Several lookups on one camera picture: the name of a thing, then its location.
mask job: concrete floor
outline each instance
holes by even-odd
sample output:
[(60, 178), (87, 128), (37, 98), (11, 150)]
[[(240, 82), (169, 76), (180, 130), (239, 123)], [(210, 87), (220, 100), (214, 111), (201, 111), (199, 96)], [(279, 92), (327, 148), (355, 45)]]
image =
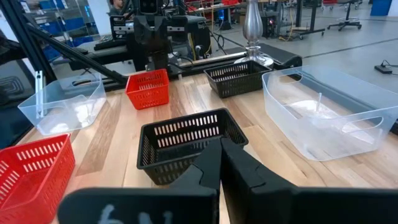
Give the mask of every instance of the concrete floor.
[[(290, 9), (285, 9), (285, 17), (290, 20)], [(361, 30), (356, 27), (345, 27), (341, 32), (337, 27), (326, 30), (322, 37), (321, 33), (306, 35), (303, 40), (285, 42), (278, 39), (262, 38), (260, 42), (287, 50), (301, 55), (305, 65), (324, 65), (335, 67), (342, 72), (354, 75), (362, 80), (379, 85), (388, 90), (398, 93), (398, 75), (383, 75), (375, 71), (374, 66), (381, 64), (383, 59), (391, 64), (398, 64), (398, 17), (371, 17), (371, 5), (367, 2), (361, 4), (358, 10), (352, 8), (350, 17), (359, 17), (363, 25)], [(302, 26), (310, 25), (310, 9), (303, 10)], [(326, 8), (317, 10), (315, 28), (326, 28), (329, 24), (336, 23), (336, 19), (345, 17), (344, 7), (335, 6), (332, 11)], [(246, 45), (246, 39), (242, 35), (242, 27), (233, 25), (233, 29), (222, 31), (222, 34), (237, 43)], [(217, 44), (212, 39), (213, 49)], [(232, 49), (237, 45), (226, 41), (224, 49)], [(212, 57), (223, 55), (222, 51), (214, 52)], [(108, 68), (122, 74), (134, 72), (134, 65), (128, 63), (114, 63), (107, 65)], [(54, 68), (56, 74), (61, 78), (65, 75), (79, 75), (83, 72), (70, 71), (68, 65)]]

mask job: wooden table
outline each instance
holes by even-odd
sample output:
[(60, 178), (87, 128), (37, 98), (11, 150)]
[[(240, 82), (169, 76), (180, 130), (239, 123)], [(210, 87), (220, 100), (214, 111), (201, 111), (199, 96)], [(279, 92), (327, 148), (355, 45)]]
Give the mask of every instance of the wooden table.
[[(299, 186), (398, 186), (398, 137), (390, 134), (374, 152), (327, 162), (304, 158), (267, 116), (262, 90), (220, 99), (204, 74), (170, 82), (170, 103), (137, 111), (124, 90), (108, 93), (95, 123), (72, 132), (76, 166), (66, 194), (85, 187), (156, 187), (138, 170), (137, 148), (143, 124), (226, 107), (249, 144), (244, 150), (266, 167)], [(21, 143), (42, 139), (35, 129)], [(220, 223), (229, 223), (221, 197)]]

